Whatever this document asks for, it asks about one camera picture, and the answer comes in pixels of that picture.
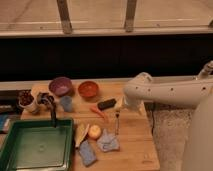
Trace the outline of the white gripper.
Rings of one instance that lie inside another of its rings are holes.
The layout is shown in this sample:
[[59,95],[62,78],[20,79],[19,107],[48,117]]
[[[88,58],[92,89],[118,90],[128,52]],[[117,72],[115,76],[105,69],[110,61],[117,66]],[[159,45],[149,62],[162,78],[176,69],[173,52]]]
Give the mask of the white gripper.
[[137,111],[139,109],[140,101],[137,99],[122,97],[115,104],[115,110],[121,111],[124,108]]

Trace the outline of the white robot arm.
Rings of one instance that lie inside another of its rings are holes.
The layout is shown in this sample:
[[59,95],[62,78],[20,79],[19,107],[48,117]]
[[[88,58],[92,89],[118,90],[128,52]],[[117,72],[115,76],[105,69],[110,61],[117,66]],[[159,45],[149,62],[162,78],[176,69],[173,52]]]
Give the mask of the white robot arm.
[[159,78],[142,72],[123,93],[121,104],[133,110],[142,101],[194,108],[181,171],[213,171],[213,60],[198,75]]

